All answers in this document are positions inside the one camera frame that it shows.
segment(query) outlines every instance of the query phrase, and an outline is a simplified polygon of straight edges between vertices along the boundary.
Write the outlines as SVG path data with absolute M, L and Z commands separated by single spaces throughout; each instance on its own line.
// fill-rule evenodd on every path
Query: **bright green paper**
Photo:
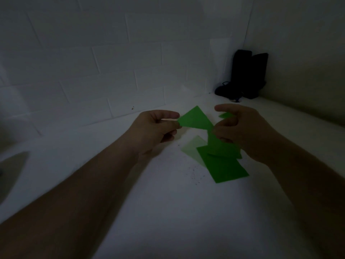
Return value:
M 207 145 L 198 147 L 197 151 L 216 183 L 222 183 L 249 175 L 235 158 L 225 158 L 208 154 Z
M 184 152 L 186 155 L 192 157 L 195 161 L 197 161 L 202 166 L 206 167 L 198 150 L 196 150 L 197 147 L 201 147 L 205 145 L 207 145 L 207 142 L 197 135 L 189 143 L 187 143 L 184 147 L 182 147 L 181 151 Z
M 220 118 L 229 118 L 229 117 L 233 117 L 234 115 L 232 113 L 222 113 L 221 115 L 219 115 Z
M 219 140 L 211 131 L 208 134 L 208 153 L 216 156 L 242 159 L 241 149 L 237 144 L 224 143 Z
M 181 126 L 211 130 L 213 124 L 207 118 L 207 116 L 201 111 L 199 106 L 194 107 L 185 115 L 181 116 L 178 120 Z

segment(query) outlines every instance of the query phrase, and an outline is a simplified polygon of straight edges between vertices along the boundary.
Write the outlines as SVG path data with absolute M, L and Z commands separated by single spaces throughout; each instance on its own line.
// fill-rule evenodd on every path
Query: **pair of boots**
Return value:
M 223 82 L 215 90 L 215 94 L 235 100 L 246 97 L 254 99 L 259 96 L 265 82 L 268 53 L 252 56 L 252 51 L 237 50 L 233 58 L 231 81 Z

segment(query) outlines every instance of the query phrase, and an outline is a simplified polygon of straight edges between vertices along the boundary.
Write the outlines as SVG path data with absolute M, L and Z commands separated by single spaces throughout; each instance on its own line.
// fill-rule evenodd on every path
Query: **green square paper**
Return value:
M 219 140 L 211 131 L 208 134 L 208 153 L 216 156 L 242 159 L 241 149 L 237 144 L 224 143 Z
M 222 113 L 221 115 L 219 115 L 220 118 L 229 118 L 229 117 L 233 117 L 234 115 L 232 113 Z
M 226 158 L 208 154 L 208 146 L 197 148 L 206 168 L 216 183 L 222 183 L 248 176 L 247 171 L 235 158 Z
M 206 167 L 203 159 L 198 153 L 198 150 L 196 150 L 197 147 L 201 147 L 205 145 L 207 145 L 207 142 L 197 135 L 189 143 L 187 143 L 184 147 L 182 147 L 181 151 L 184 152 L 186 155 L 192 157 L 195 161 L 197 161 L 202 166 Z
M 194 107 L 185 115 L 181 116 L 177 120 L 181 126 L 211 130 L 213 124 L 207 118 L 207 116 L 201 111 L 199 106 Z

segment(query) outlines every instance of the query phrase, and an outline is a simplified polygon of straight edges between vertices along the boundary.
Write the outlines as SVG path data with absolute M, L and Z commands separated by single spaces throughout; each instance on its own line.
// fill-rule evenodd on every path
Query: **white brick wall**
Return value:
M 212 92 L 252 0 L 0 0 L 0 143 Z

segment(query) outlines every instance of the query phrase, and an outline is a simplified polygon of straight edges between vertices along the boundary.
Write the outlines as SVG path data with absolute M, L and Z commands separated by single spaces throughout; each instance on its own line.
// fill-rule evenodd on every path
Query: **plain wall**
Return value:
M 345 125 L 345 0 L 254 0 L 244 48 L 268 52 L 261 95 Z
M 0 138 L 18 142 L 213 92 L 252 0 L 0 0 Z

